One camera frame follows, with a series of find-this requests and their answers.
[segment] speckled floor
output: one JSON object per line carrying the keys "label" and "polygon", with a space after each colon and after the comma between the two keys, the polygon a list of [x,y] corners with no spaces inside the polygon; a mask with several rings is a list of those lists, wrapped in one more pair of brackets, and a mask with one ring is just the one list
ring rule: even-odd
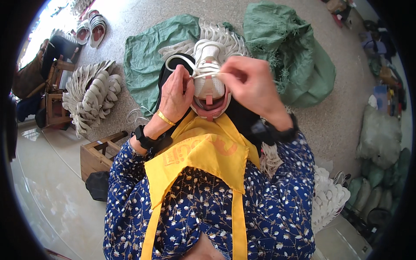
{"label": "speckled floor", "polygon": [[[107,59],[115,60],[115,72],[124,78],[124,43],[128,36],[183,13],[205,17],[214,22],[228,21],[242,32],[244,13],[250,2],[252,1],[96,0],[92,8],[99,10],[107,19],[106,36],[98,49],[90,46],[83,48],[78,66]],[[376,83],[358,37],[358,33],[363,31],[360,18],[352,12],[351,17],[355,22],[353,29],[340,29],[320,0],[275,2],[294,8],[302,19],[312,24],[315,38],[337,68],[333,92],[318,106],[295,110],[300,129],[306,135],[315,156],[333,160],[332,176],[337,171],[357,176],[360,163],[355,159],[355,149],[359,142],[364,107]],[[98,140],[121,130],[130,132],[144,123],[126,123],[127,114],[139,106],[125,84],[121,87],[116,105],[107,118],[102,120],[102,124],[88,133],[89,140]]]}

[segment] black bag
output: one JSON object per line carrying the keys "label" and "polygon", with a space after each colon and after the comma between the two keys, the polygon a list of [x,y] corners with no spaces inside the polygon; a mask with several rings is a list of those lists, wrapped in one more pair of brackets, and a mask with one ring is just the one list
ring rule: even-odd
{"label": "black bag", "polygon": [[107,202],[109,176],[108,171],[98,171],[88,176],[85,187],[94,200]]}

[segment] black fisheye border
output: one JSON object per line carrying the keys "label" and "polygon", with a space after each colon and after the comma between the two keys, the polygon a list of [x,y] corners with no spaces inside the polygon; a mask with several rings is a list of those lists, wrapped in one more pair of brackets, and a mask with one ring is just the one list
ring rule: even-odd
{"label": "black fisheye border", "polygon": [[[42,245],[34,235],[32,229],[19,206],[12,179],[10,168],[9,152],[7,142],[10,143],[10,136],[7,131],[12,129],[13,121],[10,117],[10,93],[13,70],[19,52],[22,48],[23,39],[27,37],[29,26],[35,15],[42,10],[49,1],[44,0],[14,0],[3,1],[0,17],[2,29],[0,30],[2,82],[0,86],[0,195],[2,207],[0,213],[0,234],[3,242],[0,247],[3,254],[8,252],[9,259],[50,259],[43,250]],[[400,55],[408,82],[407,94],[411,98],[412,124],[416,126],[416,51],[414,48],[414,25],[413,20],[416,4],[412,0],[391,1],[391,0],[368,0],[373,6],[386,28],[391,34],[392,40]],[[412,151],[415,151],[415,131],[413,131]],[[412,152],[411,165],[406,185],[400,199],[400,204],[395,215],[385,231],[379,247],[374,250],[368,259],[402,259],[413,255],[414,249],[414,215],[412,209],[415,204],[415,174],[416,174],[415,153]]]}

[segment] floral pattern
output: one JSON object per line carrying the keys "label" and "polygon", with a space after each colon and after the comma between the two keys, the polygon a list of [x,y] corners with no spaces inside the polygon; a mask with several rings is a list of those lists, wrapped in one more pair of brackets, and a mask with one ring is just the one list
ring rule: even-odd
{"label": "floral pattern", "polygon": [[[314,157],[302,133],[278,144],[284,163],[269,180],[250,161],[245,170],[248,259],[309,259]],[[152,214],[144,162],[127,141],[110,171],[103,250],[107,259],[140,259]],[[233,258],[232,191],[219,178],[185,168],[162,205],[152,259],[179,259],[204,232],[225,259]]]}

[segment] white sneaker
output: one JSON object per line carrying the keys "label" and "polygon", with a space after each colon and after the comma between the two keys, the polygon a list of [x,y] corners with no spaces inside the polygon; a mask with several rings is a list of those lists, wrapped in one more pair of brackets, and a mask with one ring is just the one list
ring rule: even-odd
{"label": "white sneaker", "polygon": [[193,69],[195,94],[191,108],[209,121],[222,115],[231,100],[230,90],[216,77],[225,62],[224,50],[225,46],[219,42],[200,40],[194,47],[195,64],[181,55],[172,55],[166,60],[169,70],[168,64],[173,58],[185,60]]}

